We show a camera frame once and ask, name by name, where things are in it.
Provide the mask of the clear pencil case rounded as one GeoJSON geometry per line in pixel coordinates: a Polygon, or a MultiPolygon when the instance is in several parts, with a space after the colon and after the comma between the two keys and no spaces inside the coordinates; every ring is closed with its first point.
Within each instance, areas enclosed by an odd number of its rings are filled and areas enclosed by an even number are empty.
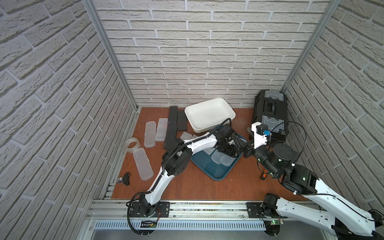
{"type": "Polygon", "coordinates": [[[230,157],[228,155],[222,155],[220,157],[220,163],[226,167],[229,167],[235,160],[236,158],[230,157]]]}
{"type": "Polygon", "coordinates": [[[212,155],[211,155],[211,159],[214,163],[220,165],[221,164],[221,158],[224,154],[215,150],[212,155]]]}
{"type": "Polygon", "coordinates": [[[140,175],[140,178],[143,181],[151,179],[154,175],[150,160],[146,154],[144,148],[139,148],[133,152],[134,160],[140,175]]]}

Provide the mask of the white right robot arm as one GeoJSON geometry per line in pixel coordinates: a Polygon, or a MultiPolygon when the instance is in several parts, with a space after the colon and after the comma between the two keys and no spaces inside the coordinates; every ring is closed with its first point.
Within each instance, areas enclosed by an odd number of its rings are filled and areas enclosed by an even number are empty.
{"type": "Polygon", "coordinates": [[[275,194],[267,193],[260,206],[263,217],[293,218],[307,223],[339,240],[382,240],[377,232],[383,216],[377,210],[365,211],[342,197],[314,172],[295,163],[299,154],[286,144],[275,144],[271,150],[261,145],[244,144],[240,152],[245,158],[255,157],[266,170],[265,175],[278,179],[295,195],[321,207],[320,210],[295,204],[275,194]]]}

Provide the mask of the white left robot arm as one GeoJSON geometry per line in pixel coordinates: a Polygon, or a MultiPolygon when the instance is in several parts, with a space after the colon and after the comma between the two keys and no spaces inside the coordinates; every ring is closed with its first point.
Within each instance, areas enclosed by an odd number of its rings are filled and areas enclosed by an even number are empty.
{"type": "Polygon", "coordinates": [[[205,149],[215,148],[220,153],[236,158],[242,153],[245,144],[244,139],[240,138],[237,133],[229,136],[221,133],[206,133],[191,140],[177,139],[177,143],[163,155],[159,174],[151,187],[148,191],[139,193],[139,203],[144,215],[149,216],[156,210],[172,179],[187,168],[194,154],[205,149]]]}

